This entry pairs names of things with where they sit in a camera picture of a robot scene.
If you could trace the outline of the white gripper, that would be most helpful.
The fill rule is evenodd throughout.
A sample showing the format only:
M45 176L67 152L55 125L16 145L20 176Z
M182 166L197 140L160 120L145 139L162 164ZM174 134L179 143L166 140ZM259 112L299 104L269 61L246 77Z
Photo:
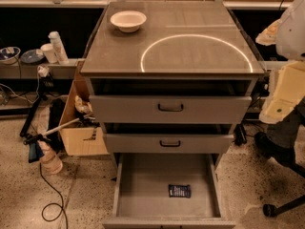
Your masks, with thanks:
M275 20L256 37L255 42L263 46L274 45L280 24L280 19ZM262 106L259 120L276 124L290 114L305 96L305 63L295 61L284 65L271 75L271 83L272 90Z

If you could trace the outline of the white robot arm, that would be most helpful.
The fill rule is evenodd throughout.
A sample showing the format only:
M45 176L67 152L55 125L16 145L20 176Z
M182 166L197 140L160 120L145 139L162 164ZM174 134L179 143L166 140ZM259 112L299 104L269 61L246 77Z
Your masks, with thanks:
M259 114L260 121L276 124L305 97L305 0L294 0L255 42L264 46L275 44L276 52L290 60L271 75L270 94Z

